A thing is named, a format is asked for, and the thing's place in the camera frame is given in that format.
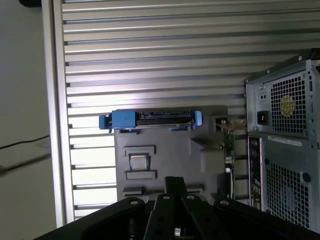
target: silver screw head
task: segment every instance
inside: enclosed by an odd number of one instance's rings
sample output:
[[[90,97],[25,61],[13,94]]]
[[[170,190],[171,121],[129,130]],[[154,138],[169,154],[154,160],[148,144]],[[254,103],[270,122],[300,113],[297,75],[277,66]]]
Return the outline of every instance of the silver screw head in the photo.
[[[221,204],[221,205],[228,206],[230,203],[229,203],[228,201],[226,201],[226,200],[222,200],[222,201],[220,202],[220,204]]]
[[[194,199],[195,199],[195,196],[189,195],[189,196],[186,197],[186,199],[194,200]]]

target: mesh panel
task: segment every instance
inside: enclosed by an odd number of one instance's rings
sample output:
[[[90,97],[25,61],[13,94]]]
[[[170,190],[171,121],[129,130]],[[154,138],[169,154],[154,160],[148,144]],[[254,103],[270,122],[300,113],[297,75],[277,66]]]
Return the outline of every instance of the mesh panel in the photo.
[[[309,228],[308,188],[300,174],[276,164],[266,170],[267,202],[272,215]]]
[[[271,86],[274,131],[303,134],[307,129],[305,87],[300,76]]]

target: white wall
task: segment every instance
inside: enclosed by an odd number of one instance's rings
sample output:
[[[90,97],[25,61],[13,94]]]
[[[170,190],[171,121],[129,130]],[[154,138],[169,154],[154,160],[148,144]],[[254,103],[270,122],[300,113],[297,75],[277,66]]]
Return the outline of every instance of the white wall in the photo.
[[[0,0],[0,146],[49,133],[41,9]],[[0,165],[39,156],[35,144],[0,150]],[[0,239],[56,227],[51,161],[0,178]]]

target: label sticker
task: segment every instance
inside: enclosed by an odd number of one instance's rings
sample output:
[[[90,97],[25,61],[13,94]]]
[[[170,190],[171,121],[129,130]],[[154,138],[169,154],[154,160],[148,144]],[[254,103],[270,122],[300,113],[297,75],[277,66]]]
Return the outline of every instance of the label sticker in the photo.
[[[293,141],[285,138],[280,138],[280,137],[274,137],[274,136],[268,136],[268,140],[277,142],[277,143],[282,143],[282,144],[289,144],[297,147],[301,147],[302,143],[300,141]]]

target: computer tower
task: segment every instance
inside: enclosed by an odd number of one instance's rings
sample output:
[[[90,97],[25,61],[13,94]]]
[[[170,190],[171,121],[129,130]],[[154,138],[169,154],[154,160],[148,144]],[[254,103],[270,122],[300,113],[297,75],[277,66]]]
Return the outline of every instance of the computer tower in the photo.
[[[320,233],[320,49],[245,80],[250,204]]]

